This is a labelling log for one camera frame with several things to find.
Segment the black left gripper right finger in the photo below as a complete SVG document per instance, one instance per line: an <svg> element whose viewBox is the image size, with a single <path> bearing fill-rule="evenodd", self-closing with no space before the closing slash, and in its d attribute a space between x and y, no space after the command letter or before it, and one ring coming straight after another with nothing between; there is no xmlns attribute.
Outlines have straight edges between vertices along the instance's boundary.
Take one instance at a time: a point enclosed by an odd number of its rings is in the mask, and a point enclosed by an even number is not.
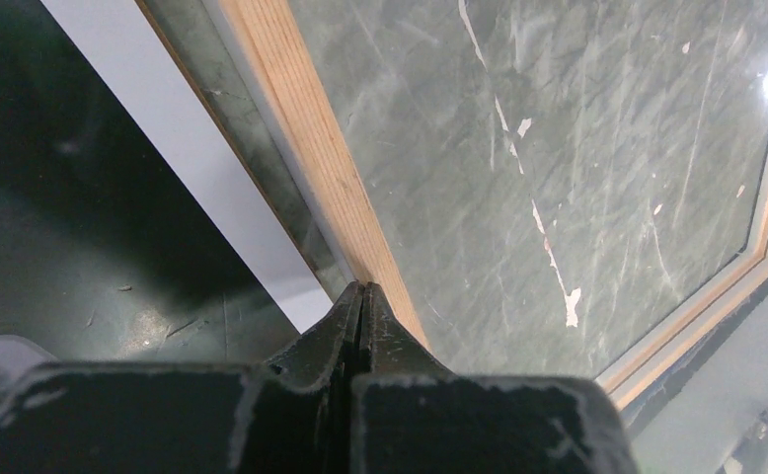
<svg viewBox="0 0 768 474"><path fill-rule="evenodd" d="M395 318L361 303L351 382L354 473L635 473L619 413L586 378L455 374Z"/></svg>

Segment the brown backing board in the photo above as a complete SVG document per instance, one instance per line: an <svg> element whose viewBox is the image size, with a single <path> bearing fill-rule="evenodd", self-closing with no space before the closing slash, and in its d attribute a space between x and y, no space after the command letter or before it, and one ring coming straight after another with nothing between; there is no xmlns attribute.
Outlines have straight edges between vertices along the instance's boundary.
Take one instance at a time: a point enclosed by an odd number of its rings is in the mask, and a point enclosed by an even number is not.
<svg viewBox="0 0 768 474"><path fill-rule="evenodd" d="M149 36L147 103L135 114L143 131L265 288L322 290L148 4L134 5Z"/></svg>

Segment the white wooden picture frame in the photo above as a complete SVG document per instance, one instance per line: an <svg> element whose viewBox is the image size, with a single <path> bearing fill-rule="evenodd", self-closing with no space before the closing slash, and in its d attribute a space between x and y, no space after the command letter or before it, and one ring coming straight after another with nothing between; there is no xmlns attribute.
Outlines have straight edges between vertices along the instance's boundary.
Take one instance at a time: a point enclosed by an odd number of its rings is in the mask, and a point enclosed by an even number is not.
<svg viewBox="0 0 768 474"><path fill-rule="evenodd" d="M217 1L211 16L331 250L357 279L379 283L398 321L427 341L304 40L284 1ZM755 247L705 283L598 376L627 407L768 278L768 173Z"/></svg>

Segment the printed photo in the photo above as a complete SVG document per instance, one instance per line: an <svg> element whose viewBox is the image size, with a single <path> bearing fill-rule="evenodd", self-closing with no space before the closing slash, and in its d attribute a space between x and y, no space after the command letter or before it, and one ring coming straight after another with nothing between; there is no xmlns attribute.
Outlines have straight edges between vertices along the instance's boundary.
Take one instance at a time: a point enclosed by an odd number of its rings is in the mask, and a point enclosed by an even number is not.
<svg viewBox="0 0 768 474"><path fill-rule="evenodd" d="M0 344L254 362L297 336L38 1L0 1Z"/></svg>

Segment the clear plastic sheet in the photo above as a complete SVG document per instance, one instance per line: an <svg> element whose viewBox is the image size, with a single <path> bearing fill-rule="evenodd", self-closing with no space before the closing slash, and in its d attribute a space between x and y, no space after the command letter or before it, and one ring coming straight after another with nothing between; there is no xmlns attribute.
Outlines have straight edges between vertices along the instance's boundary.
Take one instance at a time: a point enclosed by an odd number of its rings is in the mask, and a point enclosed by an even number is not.
<svg viewBox="0 0 768 474"><path fill-rule="evenodd" d="M745 248L768 1L294 1L431 352L593 377Z"/></svg>

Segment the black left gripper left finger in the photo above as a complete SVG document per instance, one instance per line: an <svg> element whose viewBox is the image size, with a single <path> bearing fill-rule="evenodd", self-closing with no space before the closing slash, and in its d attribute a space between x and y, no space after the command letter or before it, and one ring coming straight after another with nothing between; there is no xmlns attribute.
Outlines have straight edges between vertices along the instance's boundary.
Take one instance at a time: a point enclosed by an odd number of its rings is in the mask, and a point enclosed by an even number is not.
<svg viewBox="0 0 768 474"><path fill-rule="evenodd" d="M259 364L36 366L0 402L0 473L345 473L363 293Z"/></svg>

